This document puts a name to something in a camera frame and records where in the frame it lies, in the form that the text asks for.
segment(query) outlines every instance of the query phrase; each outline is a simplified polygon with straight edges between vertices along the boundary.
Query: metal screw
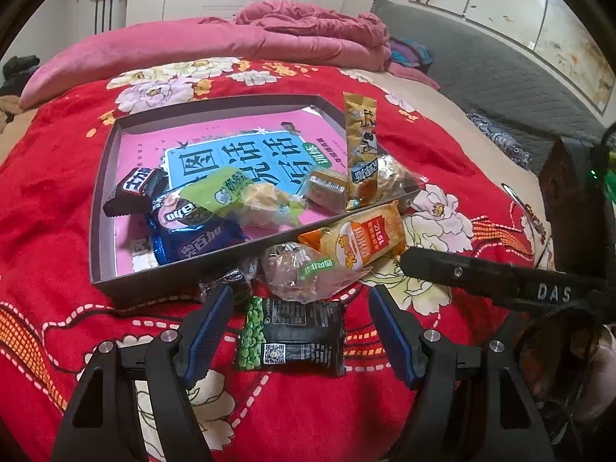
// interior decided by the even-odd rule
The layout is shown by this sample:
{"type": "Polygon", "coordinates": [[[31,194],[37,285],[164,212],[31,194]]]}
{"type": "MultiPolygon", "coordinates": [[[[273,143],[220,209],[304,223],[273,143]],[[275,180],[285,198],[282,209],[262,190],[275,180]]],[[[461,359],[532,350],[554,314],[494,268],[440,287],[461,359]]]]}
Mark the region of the metal screw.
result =
{"type": "Polygon", "coordinates": [[[160,338],[163,342],[173,342],[177,339],[177,332],[175,330],[165,330],[161,333],[160,338]]]}
{"type": "Polygon", "coordinates": [[[99,351],[105,354],[107,354],[112,349],[113,349],[113,342],[110,342],[110,341],[101,342],[99,345],[99,351]]]}
{"type": "Polygon", "coordinates": [[[494,352],[503,352],[504,344],[501,341],[492,341],[490,342],[490,349],[492,349],[494,352]]]}
{"type": "Polygon", "coordinates": [[[438,342],[440,340],[440,333],[431,328],[424,332],[424,338],[429,342],[438,342]]]}

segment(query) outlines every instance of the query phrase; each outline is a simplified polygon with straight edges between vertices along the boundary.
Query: blue gripper pad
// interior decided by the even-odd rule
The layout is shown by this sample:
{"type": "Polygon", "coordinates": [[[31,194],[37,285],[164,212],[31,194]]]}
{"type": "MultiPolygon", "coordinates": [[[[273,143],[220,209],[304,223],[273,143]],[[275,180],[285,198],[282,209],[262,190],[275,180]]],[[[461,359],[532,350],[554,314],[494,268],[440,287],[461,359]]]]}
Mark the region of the blue gripper pad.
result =
{"type": "MultiPolygon", "coordinates": [[[[383,342],[387,357],[389,358],[389,363],[391,363],[396,378],[404,382],[408,388],[417,387],[418,380],[423,379],[425,375],[425,364],[423,360],[425,355],[423,355],[423,352],[418,348],[419,333],[416,339],[414,339],[417,343],[417,347],[415,347],[414,342],[407,341],[407,338],[405,338],[403,334],[403,330],[396,322],[392,312],[398,311],[402,313],[403,311],[400,311],[398,305],[384,285],[377,285],[370,289],[368,295],[368,309],[379,337],[381,338],[381,342],[383,342]]],[[[422,331],[418,321],[417,328],[414,330],[417,330],[417,332],[422,331]]]]}
{"type": "Polygon", "coordinates": [[[233,290],[222,285],[202,308],[189,313],[178,332],[182,336],[174,361],[176,373],[187,390],[207,375],[212,357],[233,314],[233,290]]]}

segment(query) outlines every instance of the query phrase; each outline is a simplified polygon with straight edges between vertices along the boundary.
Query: floral blanket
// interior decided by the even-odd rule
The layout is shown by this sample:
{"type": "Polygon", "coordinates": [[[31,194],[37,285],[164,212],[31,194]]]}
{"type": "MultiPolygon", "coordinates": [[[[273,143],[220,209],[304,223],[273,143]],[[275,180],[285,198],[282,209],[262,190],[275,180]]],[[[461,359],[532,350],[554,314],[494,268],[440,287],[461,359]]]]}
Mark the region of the floral blanket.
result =
{"type": "MultiPolygon", "coordinates": [[[[518,205],[440,126],[361,72],[213,58],[127,72],[75,87],[44,105],[0,167],[0,416],[33,462],[49,460],[73,389],[96,345],[150,341],[196,306],[184,294],[116,310],[89,283],[92,190],[115,119],[170,104],[246,94],[320,95],[343,109],[343,92],[378,101],[380,143],[429,178],[404,217],[411,246],[532,265],[532,230],[518,205]]],[[[334,298],[346,304],[346,376],[280,370],[237,372],[235,315],[212,370],[190,392],[219,461],[363,462],[399,436],[414,392],[397,381],[367,307],[384,283],[400,307],[461,344],[483,344],[505,312],[490,301],[401,273],[398,258],[334,298]]],[[[153,460],[164,460],[147,385],[139,416],[153,460]]]]}

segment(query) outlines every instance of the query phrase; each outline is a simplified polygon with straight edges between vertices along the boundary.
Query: quilted headboard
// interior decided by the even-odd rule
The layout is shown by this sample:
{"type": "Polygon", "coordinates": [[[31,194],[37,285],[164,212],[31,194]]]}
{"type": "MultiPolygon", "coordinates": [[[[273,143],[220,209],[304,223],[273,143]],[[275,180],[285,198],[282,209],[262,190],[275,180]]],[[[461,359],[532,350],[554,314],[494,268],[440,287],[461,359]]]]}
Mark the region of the quilted headboard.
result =
{"type": "Polygon", "coordinates": [[[476,109],[532,155],[538,174],[559,135],[597,143],[605,128],[560,81],[521,52],[462,22],[418,7],[375,0],[389,33],[434,57],[428,75],[463,111],[476,109]]]}

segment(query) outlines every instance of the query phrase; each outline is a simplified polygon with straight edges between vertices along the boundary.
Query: blue snack package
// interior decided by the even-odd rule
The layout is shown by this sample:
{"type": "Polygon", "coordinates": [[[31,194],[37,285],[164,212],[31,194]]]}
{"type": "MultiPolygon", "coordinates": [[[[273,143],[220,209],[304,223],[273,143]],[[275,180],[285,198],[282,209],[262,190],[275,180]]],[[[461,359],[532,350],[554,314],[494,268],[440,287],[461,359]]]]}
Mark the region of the blue snack package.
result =
{"type": "Polygon", "coordinates": [[[246,241],[236,222],[182,198],[183,188],[165,191],[152,203],[148,224],[159,264],[190,259],[246,241]]]}

